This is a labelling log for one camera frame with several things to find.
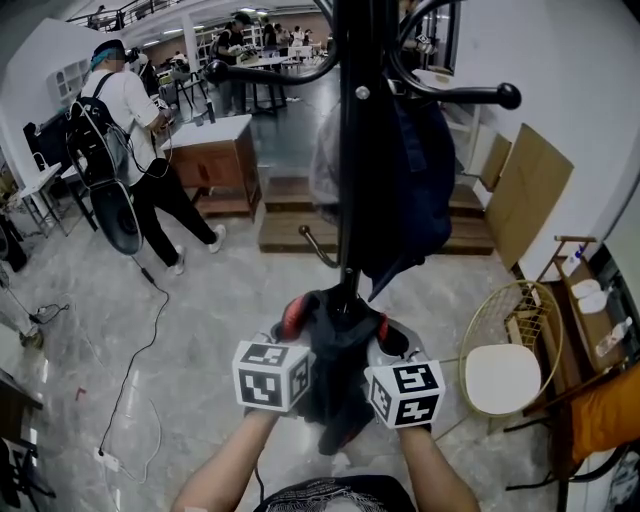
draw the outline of gold wire chair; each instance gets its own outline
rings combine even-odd
[[[551,292],[542,284],[520,280],[493,292],[480,306],[467,328],[458,358],[460,386],[469,406],[490,418],[505,418],[516,414],[535,402],[546,390],[560,362],[563,344],[563,324],[560,308]],[[554,343],[555,354],[549,353],[550,373],[538,394],[520,409],[508,414],[490,414],[477,409],[469,398],[466,385],[466,362],[477,347],[517,343],[531,350],[537,358],[544,350],[536,350],[536,343]]]

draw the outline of black metal coat rack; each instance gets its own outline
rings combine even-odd
[[[376,122],[379,122],[383,71],[391,69],[397,78],[417,95],[433,101],[498,104],[516,109],[521,96],[510,84],[495,88],[459,88],[438,91],[422,85],[400,60],[400,51],[409,34],[423,17],[450,3],[461,0],[425,0],[413,13],[399,20],[398,0],[314,0],[332,28],[334,46],[329,57],[313,72],[287,76],[271,71],[229,67],[214,61],[205,68],[207,80],[217,83],[238,80],[277,85],[302,85],[325,75],[340,63],[341,141],[340,141],[340,225],[338,261],[333,262],[318,247],[306,227],[300,234],[313,246],[327,265],[341,268],[342,299],[337,309],[349,315],[358,300],[359,226],[366,222],[362,204],[367,193],[367,169],[375,168],[377,154],[372,147]]]

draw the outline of railing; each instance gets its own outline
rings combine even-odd
[[[100,32],[115,32],[127,25],[143,19],[149,14],[179,4],[182,0],[134,0],[120,9],[111,9],[99,13],[86,14],[67,20],[83,27]]]

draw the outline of white cushion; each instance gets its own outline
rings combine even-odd
[[[487,414],[522,410],[536,397],[542,380],[533,352],[513,344],[474,348],[465,373],[469,400]]]

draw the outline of marble floor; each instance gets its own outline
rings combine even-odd
[[[312,141],[338,92],[336,72],[323,80],[299,88],[303,101],[277,119],[252,121],[263,173],[291,175],[308,164]],[[339,279],[338,271],[312,255],[261,254],[262,209],[255,224],[224,219],[229,237],[215,256],[173,218],[159,215],[170,239],[187,248],[186,271],[182,276],[167,272],[148,246],[139,255],[171,298],[159,318],[155,344],[136,359],[105,444],[134,480],[143,481],[146,473],[144,483],[123,471],[103,471],[93,453],[131,356],[151,340],[164,296],[132,260],[111,249],[84,220],[76,224],[73,215],[65,220],[67,228],[76,224],[68,238],[59,231],[48,240],[30,238],[29,264],[19,275],[9,271],[12,290],[30,311],[70,304],[44,326],[41,351],[22,349],[0,332],[0,366],[44,403],[25,425],[27,434],[37,436],[38,469],[58,494],[57,500],[43,500],[42,510],[169,510],[189,474],[242,418],[230,364],[238,341],[269,329],[293,298]],[[475,309],[508,280],[495,256],[433,256],[398,276],[372,306],[416,331],[430,358],[445,360],[457,356]],[[366,296],[368,279],[361,287]],[[456,363],[443,368],[448,388],[433,433],[482,510],[555,510],[555,486],[504,492],[508,484],[538,481],[547,472],[546,431],[535,427],[489,435],[487,421],[472,415],[461,397]],[[319,432],[300,420],[278,422],[260,459],[267,493],[344,467],[344,457],[336,462],[317,453]],[[158,453],[145,471],[159,439]],[[372,422],[344,454],[349,466],[392,474],[408,487],[397,436],[384,426]],[[250,511],[257,501],[252,479],[239,510]]]

